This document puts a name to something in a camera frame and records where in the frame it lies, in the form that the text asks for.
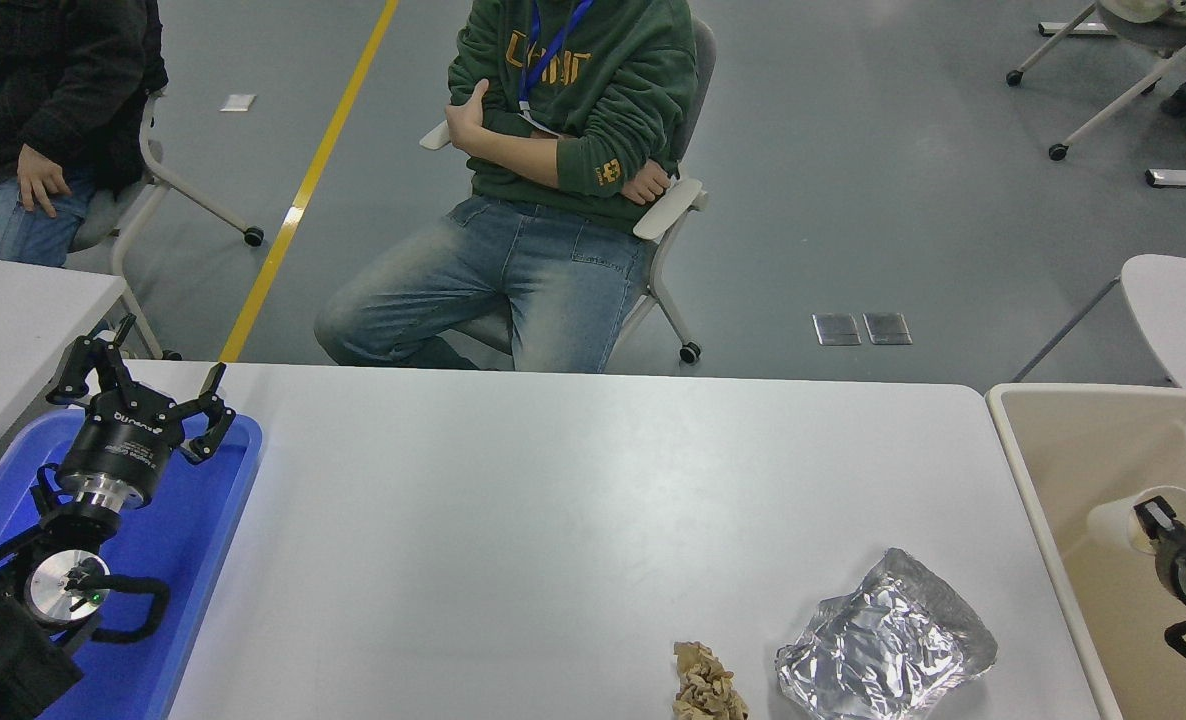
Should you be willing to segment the person's right hand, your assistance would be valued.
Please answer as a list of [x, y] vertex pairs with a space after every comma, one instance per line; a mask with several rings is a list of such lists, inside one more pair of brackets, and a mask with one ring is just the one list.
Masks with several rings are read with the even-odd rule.
[[637, 206], [648, 206], [653, 204], [653, 200], [661, 199], [672, 187], [672, 184], [674, 179], [667, 168], [663, 168], [656, 160], [648, 159], [643, 168], [639, 168], [633, 178], [624, 183], [620, 193]]

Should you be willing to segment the person's left hand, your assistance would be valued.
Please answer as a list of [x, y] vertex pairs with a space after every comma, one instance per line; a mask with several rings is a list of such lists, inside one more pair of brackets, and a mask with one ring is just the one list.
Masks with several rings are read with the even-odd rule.
[[491, 135], [483, 126], [483, 100], [489, 87], [491, 83], [487, 79], [479, 79], [468, 95], [468, 100], [463, 104], [448, 104], [445, 108], [449, 144], [471, 158], [482, 158], [483, 144]]
[[25, 211], [40, 209], [45, 217], [58, 218], [55, 199], [72, 195], [62, 165], [46, 158], [30, 145], [23, 145], [18, 155], [15, 179], [20, 187], [20, 204]]

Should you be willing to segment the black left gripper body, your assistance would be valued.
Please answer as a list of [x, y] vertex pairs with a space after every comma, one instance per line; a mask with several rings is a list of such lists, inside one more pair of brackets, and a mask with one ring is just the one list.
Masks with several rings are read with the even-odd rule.
[[82, 482], [104, 477], [122, 482], [133, 496], [153, 497], [183, 442], [181, 420], [168, 419], [173, 404], [153, 389], [133, 389], [130, 399], [100, 391], [57, 471], [63, 492], [77, 495]]

